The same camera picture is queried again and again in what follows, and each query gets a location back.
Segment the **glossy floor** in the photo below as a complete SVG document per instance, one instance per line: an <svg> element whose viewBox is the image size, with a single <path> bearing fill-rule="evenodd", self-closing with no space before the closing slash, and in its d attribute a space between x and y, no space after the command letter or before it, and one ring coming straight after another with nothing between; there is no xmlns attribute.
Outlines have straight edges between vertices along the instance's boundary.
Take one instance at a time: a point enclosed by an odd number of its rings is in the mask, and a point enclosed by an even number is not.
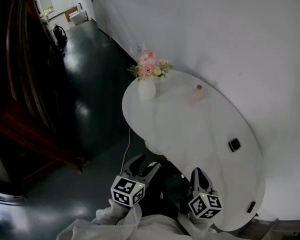
<svg viewBox="0 0 300 240"><path fill-rule="evenodd" d="M0 240L53 240L75 219L91 221L97 209L108 205L110 187L121 170L129 140L121 103L133 80L125 70L133 60L94 21L73 27L67 36L64 62L76 100L77 134L91 161L81 174L63 166L46 176L26 194L22 206L0 205ZM175 202L187 192L179 171L150 153L131 130L126 160L142 153L148 154L149 163L164 164L168 197Z"/></svg>

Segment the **table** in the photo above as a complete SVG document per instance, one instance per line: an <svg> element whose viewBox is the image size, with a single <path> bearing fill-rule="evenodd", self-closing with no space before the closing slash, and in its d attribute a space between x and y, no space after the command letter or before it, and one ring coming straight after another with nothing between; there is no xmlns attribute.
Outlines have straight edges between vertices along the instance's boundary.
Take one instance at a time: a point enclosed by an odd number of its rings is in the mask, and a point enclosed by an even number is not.
<svg viewBox="0 0 300 240"><path fill-rule="evenodd" d="M127 123L188 180L194 168L204 170L224 206L214 224L223 231L239 229L255 216L266 189L263 158L251 129L222 94L192 75L170 70L166 79L154 81L156 96L149 101L139 98L137 79L126 89L122 111ZM191 104L197 85L204 98ZM234 138L241 148L232 152L228 142Z"/></svg>

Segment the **flower bouquet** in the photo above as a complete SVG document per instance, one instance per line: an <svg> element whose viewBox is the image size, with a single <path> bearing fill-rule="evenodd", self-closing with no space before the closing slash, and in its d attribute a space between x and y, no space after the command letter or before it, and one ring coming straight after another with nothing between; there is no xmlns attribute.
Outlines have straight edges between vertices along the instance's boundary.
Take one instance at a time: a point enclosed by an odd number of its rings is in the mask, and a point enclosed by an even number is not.
<svg viewBox="0 0 300 240"><path fill-rule="evenodd" d="M158 60L151 50L143 50L137 63L127 70L138 78L138 81L145 80L147 77L164 79L167 77L168 69L172 68L169 62L162 59Z"/></svg>

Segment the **white oval table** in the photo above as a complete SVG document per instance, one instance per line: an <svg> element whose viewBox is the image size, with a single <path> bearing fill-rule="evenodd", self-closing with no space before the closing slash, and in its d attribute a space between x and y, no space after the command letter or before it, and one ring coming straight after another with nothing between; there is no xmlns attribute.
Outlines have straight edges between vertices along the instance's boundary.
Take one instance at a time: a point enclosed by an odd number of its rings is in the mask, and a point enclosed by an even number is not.
<svg viewBox="0 0 300 240"><path fill-rule="evenodd" d="M223 210L214 217L219 229L244 226L257 213L266 188L263 158L248 124L223 95L187 73L171 70L155 85L150 101L140 100L137 80L126 89L122 111L127 123L188 180L196 167L207 173L223 201ZM191 104L189 96L197 85L205 95ZM241 148L232 152L228 142L234 138Z"/></svg>

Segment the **cable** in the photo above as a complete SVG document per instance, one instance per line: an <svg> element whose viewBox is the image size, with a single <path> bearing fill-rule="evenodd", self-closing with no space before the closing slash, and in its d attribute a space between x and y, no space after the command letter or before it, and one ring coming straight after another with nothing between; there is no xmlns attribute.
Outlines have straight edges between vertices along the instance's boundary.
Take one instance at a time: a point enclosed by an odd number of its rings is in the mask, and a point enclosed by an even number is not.
<svg viewBox="0 0 300 240"><path fill-rule="evenodd" d="M125 150L124 155L123 155L123 161L122 161L121 171L120 171L120 174L119 174L119 175L121 175L122 170L124 169L126 153L127 153L127 151L128 151L128 148L130 147L130 130L131 130L131 127L129 127L129 144L128 144L128 146L126 147L126 150Z"/></svg>

